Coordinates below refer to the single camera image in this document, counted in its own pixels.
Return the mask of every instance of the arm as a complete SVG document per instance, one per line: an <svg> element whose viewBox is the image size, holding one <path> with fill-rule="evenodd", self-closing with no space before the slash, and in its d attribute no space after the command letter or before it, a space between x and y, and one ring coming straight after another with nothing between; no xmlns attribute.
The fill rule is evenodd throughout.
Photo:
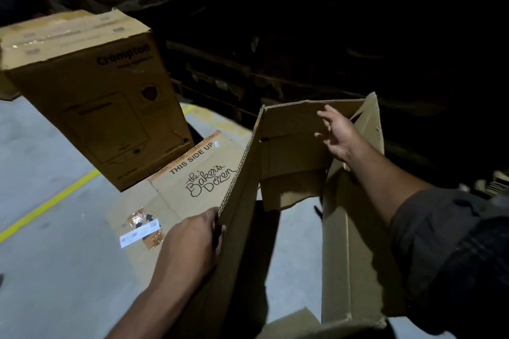
<svg viewBox="0 0 509 339"><path fill-rule="evenodd" d="M333 107L325 105L325 111L318 115L329 131L315 136L321 137L332 155L352 169L386 226L407 198L433 187L390 162Z"/></svg>
<svg viewBox="0 0 509 339"><path fill-rule="evenodd" d="M173 226L163 241L149 286L106 339L159 339L175 322L203 277L214 267L221 238L213 246L218 208Z"/></svg>

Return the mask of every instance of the person's left hand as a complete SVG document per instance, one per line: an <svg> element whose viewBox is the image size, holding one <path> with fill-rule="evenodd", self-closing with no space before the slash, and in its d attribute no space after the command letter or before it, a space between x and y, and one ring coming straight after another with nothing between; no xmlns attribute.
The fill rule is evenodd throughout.
<svg viewBox="0 0 509 339"><path fill-rule="evenodd" d="M159 291L179 287L193 293L205 275L216 265L226 226L214 232L219 208L188 217L175 224L159 252L150 287Z"/></svg>

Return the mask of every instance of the hand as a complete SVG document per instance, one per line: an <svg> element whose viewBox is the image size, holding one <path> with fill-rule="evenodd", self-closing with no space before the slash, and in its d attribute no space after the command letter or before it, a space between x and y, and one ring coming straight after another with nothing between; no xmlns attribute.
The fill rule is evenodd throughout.
<svg viewBox="0 0 509 339"><path fill-rule="evenodd" d="M326 104L325 111L318 111L327 126L327 134L315 133L327 145L332 155L343 162L349 162L354 144L362 142L363 138L353 125L352 121L343 116L332 106Z"/></svg>
<svg viewBox="0 0 509 339"><path fill-rule="evenodd" d="M175 224L162 243L150 287L169 290L179 287L189 296L216 265L226 226L217 226L219 208L210 208ZM214 237L219 240L214 246Z"/></svg>

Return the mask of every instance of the cardboard box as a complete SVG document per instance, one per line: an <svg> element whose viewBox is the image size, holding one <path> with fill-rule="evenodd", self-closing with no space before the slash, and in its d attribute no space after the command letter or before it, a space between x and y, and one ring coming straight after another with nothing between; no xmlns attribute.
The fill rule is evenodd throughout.
<svg viewBox="0 0 509 339"><path fill-rule="evenodd" d="M159 172L126 190L108 216L111 228L120 238L157 219L164 238L184 218L221 204L243 153L243 147L216 131ZM152 278L159 242L156 233L152 233L123 248L143 288Z"/></svg>
<svg viewBox="0 0 509 339"><path fill-rule="evenodd" d="M6 35L14 85L119 190L193 141L150 29L118 10Z"/></svg>
<svg viewBox="0 0 509 339"><path fill-rule="evenodd" d="M43 16L30 21L22 21L6 27L0 27L0 42L4 42L4 38L9 33L21 30L31 29L35 27L58 24L62 21L68 21L77 17L92 15L90 12L78 10L69 12L60 12L50 16ZM2 51L0 50L0 64L2 63ZM0 99L13 100L19 97L21 92L9 80L3 68L0 66Z"/></svg>
<svg viewBox="0 0 509 339"><path fill-rule="evenodd" d="M284 209L311 196L323 199L322 324L289 337L340 338L383 326L404 313L403 287L389 236L365 192L344 163L314 138L324 125L316 112L330 104L383 152L378 101L301 101L262 107L239 169L220 208L227 226L219 263L179 320L185 337L217 338L261 185L265 210Z"/></svg>

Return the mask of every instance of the yellow line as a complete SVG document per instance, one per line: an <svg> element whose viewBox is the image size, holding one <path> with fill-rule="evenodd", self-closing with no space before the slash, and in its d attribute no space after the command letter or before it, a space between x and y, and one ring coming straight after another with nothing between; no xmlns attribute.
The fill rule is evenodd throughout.
<svg viewBox="0 0 509 339"><path fill-rule="evenodd" d="M67 188L65 188L64 190L62 190L59 194L57 194L51 200L46 201L44 204L42 204L38 208L35 208L32 212L27 214L25 217L22 217L21 219L16 221L13 225L11 225L10 227L8 227L7 229L5 229L4 231L2 231L0 233L0 242L7 239L8 237L11 237L13 234L15 234L17 231L19 231L19 229L21 229L25 225L29 224L33 220L35 220L37 217L39 217L41 214L43 214L49 208L54 206L57 202L63 200L69 194L71 194L75 190L81 188L83 185L85 185L87 182L89 182L91 179L93 179L97 175L99 175L99 171L97 169L92 170L90 173L81 177L78 181L76 181L72 185L70 185Z"/></svg>

